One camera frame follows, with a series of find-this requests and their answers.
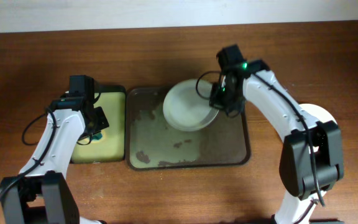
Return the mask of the white plate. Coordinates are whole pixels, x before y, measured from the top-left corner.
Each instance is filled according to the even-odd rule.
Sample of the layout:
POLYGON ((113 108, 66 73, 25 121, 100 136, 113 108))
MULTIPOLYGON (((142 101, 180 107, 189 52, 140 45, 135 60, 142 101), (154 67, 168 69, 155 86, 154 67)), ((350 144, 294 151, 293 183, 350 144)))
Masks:
POLYGON ((166 122, 180 131, 198 131, 207 127, 219 111, 210 107, 209 100, 201 96, 211 93, 212 84, 196 79, 182 81, 172 87, 163 101, 163 115, 166 122))
POLYGON ((310 115, 314 116, 315 118, 318 118, 322 123, 334 121, 337 124, 337 121, 335 120, 334 116, 328 110, 324 109, 321 106, 303 103, 300 104, 300 107, 310 115))

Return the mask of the green and yellow sponge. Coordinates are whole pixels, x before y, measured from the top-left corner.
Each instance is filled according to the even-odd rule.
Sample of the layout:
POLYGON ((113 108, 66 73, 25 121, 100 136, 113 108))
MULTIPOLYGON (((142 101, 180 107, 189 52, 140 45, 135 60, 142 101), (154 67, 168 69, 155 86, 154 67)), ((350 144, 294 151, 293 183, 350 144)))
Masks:
POLYGON ((101 132, 95 133, 92 135, 93 141, 99 141, 103 137, 103 134, 101 132))

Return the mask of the white plate front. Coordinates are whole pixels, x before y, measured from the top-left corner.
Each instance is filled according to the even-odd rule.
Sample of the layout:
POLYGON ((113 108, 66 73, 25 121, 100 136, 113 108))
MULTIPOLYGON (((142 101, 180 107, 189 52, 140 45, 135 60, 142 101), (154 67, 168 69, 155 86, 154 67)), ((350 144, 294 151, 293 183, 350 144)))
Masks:
POLYGON ((318 118, 322 123, 334 121, 337 124, 337 121, 335 120, 334 116, 328 110, 324 109, 321 106, 303 103, 300 104, 300 107, 310 115, 314 116, 315 118, 318 118))

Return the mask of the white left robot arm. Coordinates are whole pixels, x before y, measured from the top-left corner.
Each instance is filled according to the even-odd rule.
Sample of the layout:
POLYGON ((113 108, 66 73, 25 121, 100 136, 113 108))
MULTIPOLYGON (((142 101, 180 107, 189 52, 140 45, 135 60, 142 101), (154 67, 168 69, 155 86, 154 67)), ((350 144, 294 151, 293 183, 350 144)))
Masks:
POLYGON ((31 158, 18 175, 0 183, 0 207, 6 223, 90 223, 80 216, 66 182, 68 165, 80 140, 109 126, 97 82, 72 75, 69 90, 46 107, 45 130, 31 158))

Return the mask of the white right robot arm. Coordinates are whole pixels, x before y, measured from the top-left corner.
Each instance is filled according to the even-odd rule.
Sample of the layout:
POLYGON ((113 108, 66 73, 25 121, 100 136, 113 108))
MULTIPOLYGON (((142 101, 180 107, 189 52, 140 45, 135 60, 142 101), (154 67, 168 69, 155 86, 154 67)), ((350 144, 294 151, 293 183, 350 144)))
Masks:
POLYGON ((213 83, 210 106, 239 114, 245 103, 252 103, 283 143, 279 174, 286 191, 269 223, 309 223, 316 206, 325 205, 324 195, 344 177, 338 124, 309 114, 263 60, 247 61, 237 45, 221 49, 216 58, 221 71, 213 83))

